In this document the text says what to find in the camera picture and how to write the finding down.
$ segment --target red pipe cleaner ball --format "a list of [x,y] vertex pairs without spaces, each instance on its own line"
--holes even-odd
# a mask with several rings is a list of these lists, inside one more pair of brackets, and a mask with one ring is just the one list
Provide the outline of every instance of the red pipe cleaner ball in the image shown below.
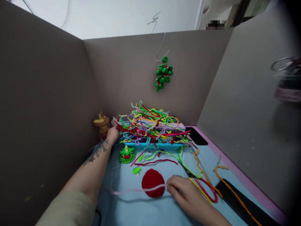
[[[149,169],[143,176],[142,179],[142,188],[143,189],[150,189],[156,187],[158,185],[165,184],[162,175],[154,170]],[[161,187],[154,191],[146,191],[145,193],[151,198],[159,198],[163,195],[165,188]]]

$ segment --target hanging wire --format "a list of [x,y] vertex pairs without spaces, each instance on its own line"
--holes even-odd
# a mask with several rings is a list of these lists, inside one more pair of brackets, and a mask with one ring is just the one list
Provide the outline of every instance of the hanging wire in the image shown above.
[[151,23],[155,23],[154,29],[156,28],[156,25],[157,25],[157,19],[159,18],[159,17],[156,17],[156,18],[155,18],[155,16],[153,16],[153,21],[152,21],[152,22],[149,22],[149,23],[147,24],[147,25],[149,25],[149,24],[151,24]]
[[66,22],[67,22],[67,18],[68,18],[68,16],[69,16],[69,11],[70,11],[70,0],[68,0],[67,14],[66,14],[65,21],[64,21],[63,25],[61,26],[61,29],[63,29],[63,27],[65,26],[65,24],[66,24]]
[[27,5],[27,3],[25,2],[25,0],[22,0],[22,1],[25,3],[25,5],[27,6],[27,8],[31,11],[30,7]]
[[163,55],[163,57],[162,57],[161,60],[157,60],[157,57],[158,57],[158,54],[159,54],[160,49],[161,49],[161,47],[162,47],[162,44],[163,44],[163,42],[164,42],[164,39],[165,39],[165,32],[164,32],[164,38],[163,38],[163,41],[162,41],[161,46],[160,46],[160,48],[159,48],[159,50],[158,50],[158,52],[157,52],[157,55],[156,55],[156,61],[157,61],[157,62],[161,61],[161,60],[163,59],[163,57],[167,57],[167,54],[168,54],[168,52],[169,52],[169,50],[168,50],[166,55],[165,55],[165,53],[164,53],[164,55]]

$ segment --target beige sleeve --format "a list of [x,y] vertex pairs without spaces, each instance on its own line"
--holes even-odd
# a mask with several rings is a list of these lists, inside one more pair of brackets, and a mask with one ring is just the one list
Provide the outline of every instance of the beige sleeve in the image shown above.
[[67,191],[50,203],[36,226],[91,226],[94,212],[94,205],[86,195]]

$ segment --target blue tray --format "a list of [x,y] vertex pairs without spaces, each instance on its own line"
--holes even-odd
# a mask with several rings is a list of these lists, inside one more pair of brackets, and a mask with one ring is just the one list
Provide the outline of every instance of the blue tray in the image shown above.
[[155,148],[155,145],[153,143],[151,143],[150,145],[147,143],[139,143],[139,145],[135,145],[134,142],[129,142],[129,143],[124,143],[125,145],[127,145],[130,148],[135,148],[135,150],[143,150],[146,146],[148,146],[148,151],[151,150],[165,150],[165,151],[176,151],[178,150],[181,146],[183,146],[184,144],[182,143],[161,143],[160,146],[158,146],[158,143],[156,143],[157,148]]

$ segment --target green pipe cleaner figure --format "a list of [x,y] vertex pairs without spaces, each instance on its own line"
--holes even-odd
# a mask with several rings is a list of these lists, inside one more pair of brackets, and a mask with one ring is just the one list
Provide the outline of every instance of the green pipe cleaner figure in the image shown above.
[[123,148],[120,151],[120,162],[123,164],[128,164],[131,161],[133,161],[135,158],[135,149],[134,148],[128,148],[126,145],[125,148]]
[[167,56],[164,56],[162,59],[162,63],[158,65],[158,70],[156,71],[156,75],[158,75],[155,86],[157,87],[156,92],[158,92],[160,89],[164,88],[164,83],[170,82],[170,76],[172,76],[172,66],[167,66],[168,58]]

